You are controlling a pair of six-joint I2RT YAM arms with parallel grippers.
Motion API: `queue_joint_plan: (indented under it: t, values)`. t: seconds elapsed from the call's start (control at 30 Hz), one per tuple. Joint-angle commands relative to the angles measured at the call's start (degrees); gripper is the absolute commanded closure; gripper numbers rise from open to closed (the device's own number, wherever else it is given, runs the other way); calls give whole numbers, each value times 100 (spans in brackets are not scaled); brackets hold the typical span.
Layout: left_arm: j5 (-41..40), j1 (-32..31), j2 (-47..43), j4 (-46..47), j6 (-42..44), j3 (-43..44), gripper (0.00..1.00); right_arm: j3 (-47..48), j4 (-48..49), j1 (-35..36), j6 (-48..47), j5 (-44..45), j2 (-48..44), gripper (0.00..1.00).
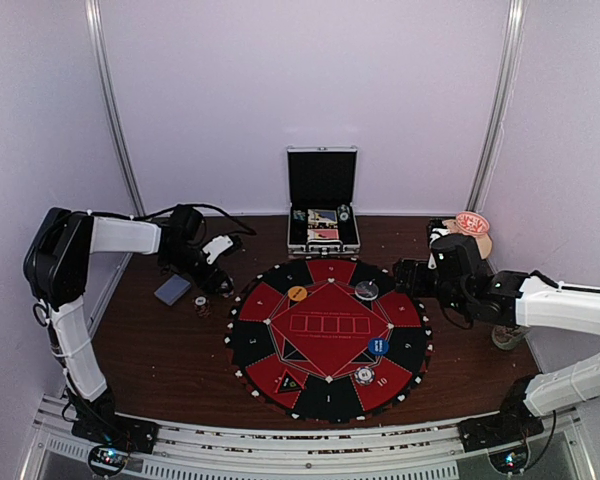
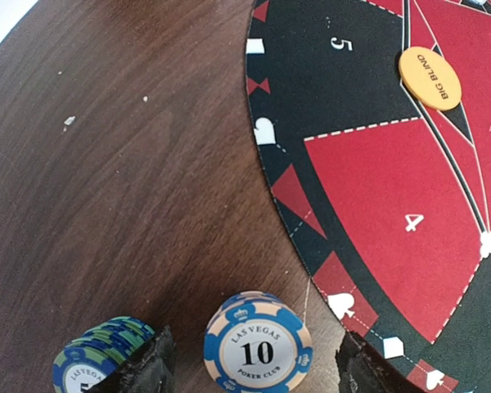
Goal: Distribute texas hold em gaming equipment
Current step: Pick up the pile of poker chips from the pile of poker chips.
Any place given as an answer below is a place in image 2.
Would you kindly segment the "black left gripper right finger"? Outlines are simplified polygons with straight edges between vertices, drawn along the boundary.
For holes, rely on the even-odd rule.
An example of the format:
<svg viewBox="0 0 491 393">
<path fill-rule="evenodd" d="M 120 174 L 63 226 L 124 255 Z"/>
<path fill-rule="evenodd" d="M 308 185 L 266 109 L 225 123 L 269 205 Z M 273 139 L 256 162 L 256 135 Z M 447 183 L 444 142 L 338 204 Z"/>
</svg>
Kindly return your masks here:
<svg viewBox="0 0 491 393">
<path fill-rule="evenodd" d="M 423 393 L 356 332 L 345 333 L 335 358 L 340 393 Z"/>
</svg>

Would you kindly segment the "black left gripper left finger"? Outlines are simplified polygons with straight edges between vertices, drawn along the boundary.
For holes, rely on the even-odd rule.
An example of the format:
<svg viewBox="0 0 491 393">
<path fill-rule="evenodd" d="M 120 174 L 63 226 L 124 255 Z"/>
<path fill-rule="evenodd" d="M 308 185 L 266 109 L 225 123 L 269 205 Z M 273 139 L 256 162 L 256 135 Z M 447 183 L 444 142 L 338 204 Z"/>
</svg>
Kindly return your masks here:
<svg viewBox="0 0 491 393">
<path fill-rule="evenodd" d="M 88 391 L 97 393 L 174 392 L 176 343 L 169 325 L 162 327 L 125 362 Z"/>
</svg>

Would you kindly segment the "dark blue green chip stack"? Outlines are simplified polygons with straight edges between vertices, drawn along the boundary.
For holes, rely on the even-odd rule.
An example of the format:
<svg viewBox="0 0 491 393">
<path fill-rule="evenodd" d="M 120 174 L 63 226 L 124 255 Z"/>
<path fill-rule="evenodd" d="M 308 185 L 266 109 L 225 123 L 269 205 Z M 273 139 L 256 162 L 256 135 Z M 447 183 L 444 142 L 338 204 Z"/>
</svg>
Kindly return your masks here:
<svg viewBox="0 0 491 393">
<path fill-rule="evenodd" d="M 56 392 L 85 392 L 109 377 L 155 335 L 155 330 L 130 316 L 111 318 L 68 343 L 52 366 Z"/>
</svg>

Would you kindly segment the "light blue 10 chip stack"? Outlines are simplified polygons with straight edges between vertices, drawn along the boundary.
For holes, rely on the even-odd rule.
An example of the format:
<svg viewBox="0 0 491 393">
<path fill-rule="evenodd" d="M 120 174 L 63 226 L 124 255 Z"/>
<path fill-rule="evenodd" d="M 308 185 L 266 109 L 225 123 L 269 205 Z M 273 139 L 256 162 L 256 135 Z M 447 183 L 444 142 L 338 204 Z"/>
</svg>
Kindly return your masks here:
<svg viewBox="0 0 491 393">
<path fill-rule="evenodd" d="M 209 321 L 204 362 L 226 392 L 289 392 L 311 368 L 312 337 L 280 299 L 243 291 L 228 298 Z"/>
</svg>

